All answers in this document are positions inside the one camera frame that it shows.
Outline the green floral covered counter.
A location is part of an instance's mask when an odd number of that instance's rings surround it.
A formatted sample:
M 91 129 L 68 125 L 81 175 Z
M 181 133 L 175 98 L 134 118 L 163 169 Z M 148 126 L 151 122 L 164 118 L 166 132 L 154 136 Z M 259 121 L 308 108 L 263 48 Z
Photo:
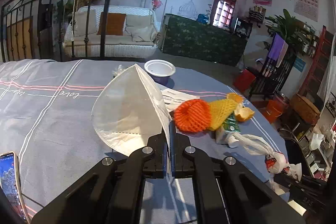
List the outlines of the green floral covered counter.
M 162 24 L 163 53 L 236 66 L 247 40 L 229 31 L 174 14 Z

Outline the red box on floor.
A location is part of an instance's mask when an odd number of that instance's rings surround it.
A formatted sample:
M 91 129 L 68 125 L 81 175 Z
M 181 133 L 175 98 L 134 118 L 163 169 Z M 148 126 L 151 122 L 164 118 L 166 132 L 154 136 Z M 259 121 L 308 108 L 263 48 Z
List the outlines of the red box on floor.
M 244 93 L 247 89 L 250 88 L 256 76 L 251 73 L 248 69 L 244 69 L 239 75 L 235 78 L 233 86 L 240 92 Z

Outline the smartphone with light case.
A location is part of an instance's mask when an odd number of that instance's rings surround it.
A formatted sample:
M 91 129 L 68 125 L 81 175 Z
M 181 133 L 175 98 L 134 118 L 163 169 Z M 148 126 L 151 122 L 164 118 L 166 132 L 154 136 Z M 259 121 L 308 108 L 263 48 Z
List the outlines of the smartphone with light case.
M 14 151 L 1 154 L 1 188 L 23 223 L 31 223 L 21 192 L 18 157 Z

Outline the knotted white plastic bag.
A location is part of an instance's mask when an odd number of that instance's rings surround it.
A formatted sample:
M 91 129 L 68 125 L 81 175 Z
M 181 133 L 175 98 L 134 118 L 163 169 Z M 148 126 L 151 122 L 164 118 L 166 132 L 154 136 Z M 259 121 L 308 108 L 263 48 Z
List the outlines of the knotted white plastic bag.
M 251 134 L 242 135 L 238 132 L 233 133 L 233 136 L 238 139 L 240 144 L 250 155 L 264 156 L 266 169 L 269 173 L 285 173 L 287 176 L 301 181 L 301 163 L 289 164 L 285 155 L 275 151 L 262 137 Z

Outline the orange patterned suitcase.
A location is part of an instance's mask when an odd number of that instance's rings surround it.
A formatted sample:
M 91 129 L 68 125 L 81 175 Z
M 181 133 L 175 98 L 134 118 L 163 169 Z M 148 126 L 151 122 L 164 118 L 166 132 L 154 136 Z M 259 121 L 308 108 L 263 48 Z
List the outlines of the orange patterned suitcase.
M 291 108 L 308 124 L 315 126 L 321 112 L 306 97 L 295 94 L 290 100 Z

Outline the orange foam fruit net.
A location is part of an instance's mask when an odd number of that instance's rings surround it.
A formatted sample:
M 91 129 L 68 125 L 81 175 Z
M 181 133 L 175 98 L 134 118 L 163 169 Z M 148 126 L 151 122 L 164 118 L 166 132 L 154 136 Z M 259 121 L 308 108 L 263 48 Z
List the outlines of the orange foam fruit net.
M 175 109 L 174 121 L 181 132 L 202 132 L 211 123 L 210 107 L 201 99 L 188 100 Z

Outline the orange peel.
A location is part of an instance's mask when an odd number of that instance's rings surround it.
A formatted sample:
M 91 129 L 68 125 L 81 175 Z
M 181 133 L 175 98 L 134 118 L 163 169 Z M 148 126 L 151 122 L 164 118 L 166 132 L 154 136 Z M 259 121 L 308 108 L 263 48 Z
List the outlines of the orange peel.
M 226 95 L 226 98 L 234 100 L 238 104 L 236 109 L 234 110 L 234 115 L 237 121 L 246 122 L 254 116 L 255 112 L 252 109 L 244 107 L 244 98 L 242 96 L 236 93 L 228 93 Z

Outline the clear crumpled plastic wrap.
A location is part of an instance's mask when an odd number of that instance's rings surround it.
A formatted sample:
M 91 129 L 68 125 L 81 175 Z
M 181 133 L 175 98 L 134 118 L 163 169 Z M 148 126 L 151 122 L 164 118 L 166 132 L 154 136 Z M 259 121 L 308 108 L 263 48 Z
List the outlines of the clear crumpled plastic wrap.
M 116 69 L 112 70 L 112 75 L 113 75 L 113 77 L 117 77 L 117 76 L 120 75 L 125 69 L 126 69 L 126 67 L 124 67 L 123 65 L 119 65 Z

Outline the white face mask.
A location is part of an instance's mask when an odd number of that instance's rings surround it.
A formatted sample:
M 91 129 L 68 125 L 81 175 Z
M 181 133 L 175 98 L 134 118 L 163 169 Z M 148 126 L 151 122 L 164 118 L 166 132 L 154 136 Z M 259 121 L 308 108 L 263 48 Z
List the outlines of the white face mask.
M 170 146 L 171 116 L 162 92 L 137 64 L 105 87 L 94 103 L 91 117 L 100 139 L 125 156 L 146 146 L 151 136 L 160 133 Z

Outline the green white milk carton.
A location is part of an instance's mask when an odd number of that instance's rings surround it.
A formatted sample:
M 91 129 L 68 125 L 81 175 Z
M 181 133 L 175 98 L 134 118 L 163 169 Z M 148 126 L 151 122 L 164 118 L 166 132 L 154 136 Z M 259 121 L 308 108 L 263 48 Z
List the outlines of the green white milk carton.
M 234 113 L 232 113 L 222 125 L 216 129 L 215 141 L 217 144 L 226 144 L 230 148 L 236 148 L 239 146 L 239 140 L 234 136 L 235 133 L 240 133 L 240 128 Z

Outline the yellow foam fruit net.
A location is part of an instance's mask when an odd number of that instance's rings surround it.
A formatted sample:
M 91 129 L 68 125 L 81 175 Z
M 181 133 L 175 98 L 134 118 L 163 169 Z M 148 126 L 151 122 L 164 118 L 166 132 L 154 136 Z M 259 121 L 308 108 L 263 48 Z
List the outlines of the yellow foam fruit net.
M 238 103 L 232 99 L 217 100 L 209 103 L 211 122 L 209 129 L 215 131 L 236 109 Z

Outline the black trash bin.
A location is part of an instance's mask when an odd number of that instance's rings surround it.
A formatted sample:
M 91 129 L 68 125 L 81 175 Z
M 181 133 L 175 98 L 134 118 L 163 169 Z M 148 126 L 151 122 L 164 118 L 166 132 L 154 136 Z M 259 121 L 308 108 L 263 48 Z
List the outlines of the black trash bin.
M 310 167 L 306 161 L 301 147 L 298 141 L 293 138 L 284 138 L 285 147 L 288 155 L 288 161 L 290 164 L 301 163 L 302 174 L 308 177 L 313 177 Z

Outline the white paper wrapper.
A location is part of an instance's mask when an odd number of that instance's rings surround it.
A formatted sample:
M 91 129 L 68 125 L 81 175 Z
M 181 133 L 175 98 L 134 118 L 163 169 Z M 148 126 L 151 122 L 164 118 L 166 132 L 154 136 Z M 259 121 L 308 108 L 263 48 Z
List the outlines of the white paper wrapper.
M 162 93 L 163 100 L 168 112 L 174 111 L 183 102 L 199 99 L 198 96 L 193 96 L 187 93 L 179 92 L 170 88 L 167 88 L 161 84 L 157 84 L 157 87 Z

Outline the black metal railing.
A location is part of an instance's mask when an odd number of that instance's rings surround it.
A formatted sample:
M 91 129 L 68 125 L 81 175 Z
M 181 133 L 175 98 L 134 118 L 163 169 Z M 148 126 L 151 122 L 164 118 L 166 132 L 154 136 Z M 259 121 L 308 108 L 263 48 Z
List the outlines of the black metal railing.
M 250 100 L 253 96 L 263 96 L 264 99 L 271 98 L 276 92 L 280 92 L 295 60 L 296 54 L 289 46 L 279 68 L 276 67 L 277 61 L 266 56 L 261 69 L 256 73 L 256 79 L 251 85 L 248 99 Z

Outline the red ladder shelf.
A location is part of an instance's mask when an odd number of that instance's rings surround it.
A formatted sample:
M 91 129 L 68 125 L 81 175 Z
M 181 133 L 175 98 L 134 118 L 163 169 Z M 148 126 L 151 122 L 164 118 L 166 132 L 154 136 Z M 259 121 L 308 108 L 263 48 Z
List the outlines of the red ladder shelf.
M 311 95 L 317 94 L 329 63 L 333 37 L 334 35 L 326 29 L 326 26 L 323 26 L 317 46 L 313 48 L 315 50 L 313 61 L 299 89 L 299 95 L 307 96 L 307 93 Z

